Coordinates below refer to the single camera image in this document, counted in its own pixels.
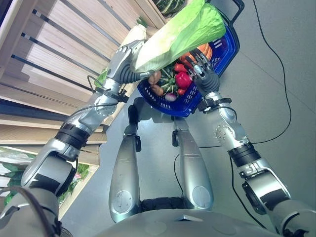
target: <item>orange vegetable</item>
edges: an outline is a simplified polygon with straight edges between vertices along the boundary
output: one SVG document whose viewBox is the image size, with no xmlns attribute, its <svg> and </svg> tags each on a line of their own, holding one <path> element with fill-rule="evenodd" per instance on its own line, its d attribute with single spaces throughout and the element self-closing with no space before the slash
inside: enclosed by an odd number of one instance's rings
<svg viewBox="0 0 316 237">
<path fill-rule="evenodd" d="M 202 45 L 200 45 L 200 46 L 197 47 L 197 48 L 198 48 L 203 54 L 205 54 L 205 56 L 207 57 L 208 60 L 211 59 L 211 57 L 212 57 L 212 49 L 211 49 L 211 47 L 209 46 L 208 43 L 202 44 Z M 180 60 L 183 64 L 185 64 L 185 65 L 187 65 L 188 67 L 191 68 L 192 66 L 191 66 L 191 64 L 186 60 L 186 56 L 189 56 L 189 57 L 192 59 L 192 61 L 196 63 L 195 58 L 190 54 L 190 52 L 187 52 L 187 53 L 183 54 L 183 55 L 179 58 L 179 60 Z"/>
</svg>

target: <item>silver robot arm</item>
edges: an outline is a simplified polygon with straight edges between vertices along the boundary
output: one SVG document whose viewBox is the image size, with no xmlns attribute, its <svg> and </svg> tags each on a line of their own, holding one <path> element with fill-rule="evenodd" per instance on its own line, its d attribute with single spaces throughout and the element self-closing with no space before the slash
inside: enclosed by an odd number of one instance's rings
<svg viewBox="0 0 316 237">
<path fill-rule="evenodd" d="M 100 123 L 115 111 L 116 104 L 127 101 L 124 92 L 119 92 L 121 85 L 150 76 L 151 72 L 130 70 L 131 57 L 143 44 L 137 40 L 117 50 L 108 65 L 103 87 L 96 89 L 85 107 L 69 116 L 23 173 L 24 193 L 41 207 L 51 227 L 45 236 L 60 234 L 57 197 L 68 189 L 76 173 L 71 162 L 78 161 L 80 149 Z M 33 207 L 25 196 L 15 195 L 0 216 L 0 236 L 42 236 L 41 221 L 33 213 Z"/>
<path fill-rule="evenodd" d="M 268 214 L 276 231 L 283 236 L 315 236 L 316 211 L 291 198 L 286 186 L 267 160 L 255 150 L 243 127 L 237 122 L 237 115 L 230 106 L 231 99 L 223 98 L 218 92 L 218 77 L 206 57 L 199 50 L 191 54 L 197 64 L 191 61 L 194 70 L 189 72 L 204 96 L 198 108 L 204 113 L 219 111 L 221 120 L 214 131 L 216 138 L 245 180 L 242 187 L 254 210 L 260 215 Z"/>
</svg>

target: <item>blue shopping basket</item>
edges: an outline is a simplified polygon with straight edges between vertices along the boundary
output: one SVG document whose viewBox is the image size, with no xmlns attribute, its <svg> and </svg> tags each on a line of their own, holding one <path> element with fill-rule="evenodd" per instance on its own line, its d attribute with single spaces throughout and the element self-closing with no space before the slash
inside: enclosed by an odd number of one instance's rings
<svg viewBox="0 0 316 237">
<path fill-rule="evenodd" d="M 225 22 L 225 35 L 209 43 L 213 51 L 210 63 L 219 77 L 236 56 L 240 46 L 233 23 L 244 9 L 244 3 L 242 0 L 233 1 L 238 6 L 238 12 L 232 20 L 228 19 L 228 17 L 219 10 Z M 185 94 L 179 96 L 174 102 L 169 102 L 165 100 L 164 96 L 157 96 L 153 93 L 147 80 L 143 80 L 139 83 L 138 90 L 152 107 L 165 114 L 178 117 L 189 116 L 189 114 L 195 110 L 202 97 L 194 83 L 191 83 Z"/>
</svg>

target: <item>wooden shelf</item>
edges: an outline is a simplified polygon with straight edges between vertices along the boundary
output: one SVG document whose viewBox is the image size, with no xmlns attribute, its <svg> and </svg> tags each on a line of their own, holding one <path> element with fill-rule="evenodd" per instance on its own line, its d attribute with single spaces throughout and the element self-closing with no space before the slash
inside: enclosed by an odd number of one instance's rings
<svg viewBox="0 0 316 237">
<path fill-rule="evenodd" d="M 165 18 L 151 0 L 13 0 L 0 26 L 0 99 L 62 115 L 91 96 L 87 75 L 97 77 L 142 17 L 161 28 Z M 137 84 L 125 89 L 130 96 Z M 124 103 L 103 124 L 110 126 Z M 59 121 L 0 114 L 0 144 L 36 155 L 57 133 Z M 81 149 L 89 175 L 60 207 L 65 214 L 99 167 L 99 127 Z"/>
</svg>

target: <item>gray floor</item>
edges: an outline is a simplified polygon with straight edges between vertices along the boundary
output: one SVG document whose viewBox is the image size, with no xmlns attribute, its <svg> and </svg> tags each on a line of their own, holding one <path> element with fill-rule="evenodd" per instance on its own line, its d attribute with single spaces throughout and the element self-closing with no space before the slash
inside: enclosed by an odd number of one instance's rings
<svg viewBox="0 0 316 237">
<path fill-rule="evenodd" d="M 289 111 L 280 64 L 263 43 L 252 1 L 244 2 L 245 10 L 235 23 L 240 51 L 221 77 L 220 91 L 233 99 L 238 121 L 249 138 L 256 142 L 279 134 L 288 123 Z M 257 6 L 266 38 L 284 62 L 293 117 L 291 126 L 281 137 L 256 148 L 287 184 L 292 197 L 315 208 L 315 1 L 260 0 Z M 100 168 L 62 219 L 64 226 L 76 237 L 93 236 L 114 224 L 108 209 L 111 175 L 127 125 L 128 105 L 137 97 L 140 94 L 135 91 L 107 131 L 108 142 L 101 146 Z M 212 119 L 212 114 L 201 113 L 187 118 L 199 146 L 217 145 Z M 167 119 L 164 123 L 150 119 L 139 124 L 142 139 L 142 151 L 138 154 L 141 198 L 180 195 L 172 167 L 178 154 L 170 142 L 172 128 Z M 201 152 L 214 191 L 213 210 L 253 222 L 232 192 L 226 151 L 213 148 Z M 237 192 L 251 209 L 240 186 L 242 180 L 236 176 L 235 183 Z M 255 216 L 272 229 L 266 216 Z"/>
</svg>

